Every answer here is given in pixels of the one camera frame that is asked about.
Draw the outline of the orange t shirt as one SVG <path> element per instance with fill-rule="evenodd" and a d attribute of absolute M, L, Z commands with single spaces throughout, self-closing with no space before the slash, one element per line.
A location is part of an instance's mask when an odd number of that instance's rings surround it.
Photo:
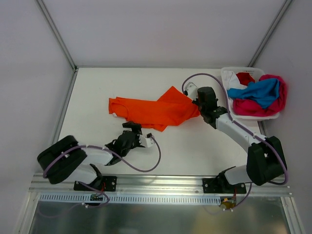
<path fill-rule="evenodd" d="M 168 126 L 179 126 L 200 115 L 192 100 L 175 87 L 170 87 L 158 100 L 109 98 L 109 113 L 163 132 Z"/>

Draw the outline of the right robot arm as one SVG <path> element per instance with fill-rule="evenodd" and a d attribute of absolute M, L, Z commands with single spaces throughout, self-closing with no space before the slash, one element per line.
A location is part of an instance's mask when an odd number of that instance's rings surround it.
<path fill-rule="evenodd" d="M 247 163 L 220 172 L 209 184 L 212 190 L 232 193 L 236 186 L 246 183 L 261 186 L 265 183 L 285 185 L 289 180 L 287 164 L 280 140 L 252 132 L 246 125 L 232 118 L 225 107 L 219 106 L 212 87 L 195 88 L 193 103 L 203 120 L 232 140 L 246 153 Z"/>

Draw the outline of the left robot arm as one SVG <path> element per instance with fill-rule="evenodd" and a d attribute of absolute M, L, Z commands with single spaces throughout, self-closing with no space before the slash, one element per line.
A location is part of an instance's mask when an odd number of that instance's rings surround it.
<path fill-rule="evenodd" d="M 129 121 L 122 127 L 125 128 L 122 134 L 103 147 L 79 144 L 72 135 L 59 140 L 37 157 L 43 177 L 51 184 L 83 182 L 90 190 L 101 189 L 100 167 L 113 166 L 132 149 L 143 147 L 141 124 Z"/>

